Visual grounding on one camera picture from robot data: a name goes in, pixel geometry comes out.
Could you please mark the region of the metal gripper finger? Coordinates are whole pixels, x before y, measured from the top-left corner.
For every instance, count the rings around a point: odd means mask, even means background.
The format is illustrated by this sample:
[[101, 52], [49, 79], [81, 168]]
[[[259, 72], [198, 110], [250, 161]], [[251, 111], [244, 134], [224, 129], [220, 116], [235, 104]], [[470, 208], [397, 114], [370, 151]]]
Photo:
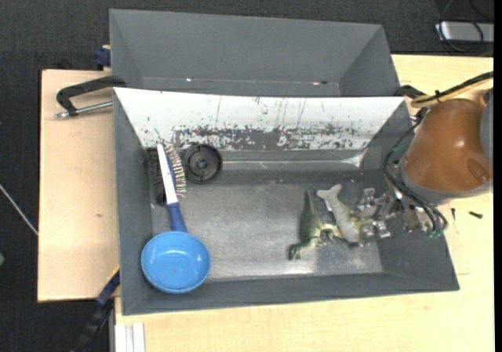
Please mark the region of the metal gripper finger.
[[376, 213], [380, 206], [380, 199], [375, 196], [373, 187], [365, 188], [362, 196], [356, 205], [357, 213]]
[[359, 244], [379, 241], [391, 237], [391, 232], [383, 220], [373, 220], [362, 225], [359, 231]]

